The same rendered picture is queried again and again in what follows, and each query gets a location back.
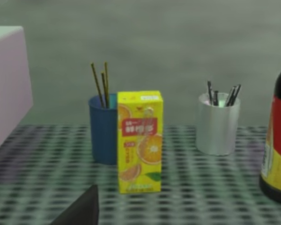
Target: cup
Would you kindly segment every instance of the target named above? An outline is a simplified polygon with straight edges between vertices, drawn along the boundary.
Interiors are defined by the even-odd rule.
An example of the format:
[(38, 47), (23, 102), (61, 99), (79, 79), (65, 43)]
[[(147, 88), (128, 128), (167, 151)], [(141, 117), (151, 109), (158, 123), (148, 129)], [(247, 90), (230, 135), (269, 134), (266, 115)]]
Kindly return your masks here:
[(218, 93), (219, 106), (209, 104), (207, 93), (199, 97), (196, 145), (203, 153), (225, 156), (235, 150), (240, 100), (225, 107), (227, 97), (226, 93)]
[(102, 108), (99, 96), (89, 100), (90, 133), (92, 154), (96, 162), (117, 164), (117, 95), (110, 94), (110, 108)]

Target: blue pen holder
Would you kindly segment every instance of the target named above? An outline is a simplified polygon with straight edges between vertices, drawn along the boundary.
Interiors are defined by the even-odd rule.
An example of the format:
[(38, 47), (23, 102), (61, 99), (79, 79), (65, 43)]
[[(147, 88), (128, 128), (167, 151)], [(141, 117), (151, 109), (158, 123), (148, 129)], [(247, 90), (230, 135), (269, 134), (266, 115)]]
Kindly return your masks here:
[(117, 94), (110, 94), (110, 108), (102, 108), (99, 96), (89, 100), (92, 154), (96, 162), (117, 164)]

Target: pen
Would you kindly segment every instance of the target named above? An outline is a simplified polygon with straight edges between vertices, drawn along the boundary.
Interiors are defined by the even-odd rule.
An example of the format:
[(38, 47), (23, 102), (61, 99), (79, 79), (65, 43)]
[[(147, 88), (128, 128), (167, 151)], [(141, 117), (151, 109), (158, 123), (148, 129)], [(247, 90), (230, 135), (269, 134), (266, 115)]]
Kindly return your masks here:
[(240, 92), (240, 90), (241, 90), (241, 87), (242, 87), (242, 85), (237, 85), (237, 88), (236, 88), (236, 91), (235, 91), (235, 94), (234, 94), (234, 96), (233, 96), (233, 99), (232, 99), (232, 101), (231, 101), (231, 104), (230, 104), (230, 106), (232, 106), (232, 105), (234, 105), (234, 103), (235, 103), (235, 101), (236, 101), (236, 99), (237, 99), (237, 96), (238, 96), (238, 94), (239, 94), (239, 92)]
[(231, 102), (231, 99), (234, 95), (234, 92), (235, 92), (235, 86), (233, 86), (233, 88), (230, 90), (229, 95), (228, 95), (228, 97), (226, 99), (226, 102), (225, 102), (225, 106), (230, 106), (230, 102)]
[(212, 105), (212, 87), (211, 87), (211, 82), (207, 81), (207, 93), (209, 97), (209, 103)]
[(219, 93), (219, 91), (217, 91), (217, 90), (214, 91), (214, 105), (215, 106), (219, 106), (218, 93)]

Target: juice box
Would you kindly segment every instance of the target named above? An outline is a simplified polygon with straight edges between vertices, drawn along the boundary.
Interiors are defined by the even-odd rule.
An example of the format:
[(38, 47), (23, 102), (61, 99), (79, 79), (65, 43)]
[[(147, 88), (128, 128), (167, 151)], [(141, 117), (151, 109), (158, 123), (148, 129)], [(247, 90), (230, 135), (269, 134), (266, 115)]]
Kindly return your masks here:
[(118, 183), (125, 193), (161, 191), (163, 98), (118, 92)]

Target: bottle base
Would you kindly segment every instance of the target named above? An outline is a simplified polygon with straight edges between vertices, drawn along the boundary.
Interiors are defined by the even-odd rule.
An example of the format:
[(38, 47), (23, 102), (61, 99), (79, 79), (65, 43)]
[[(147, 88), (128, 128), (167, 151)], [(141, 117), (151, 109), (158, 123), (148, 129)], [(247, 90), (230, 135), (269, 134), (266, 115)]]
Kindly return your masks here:
[(281, 203), (281, 191), (267, 184), (263, 178), (259, 177), (259, 186), (261, 191), (270, 199)]

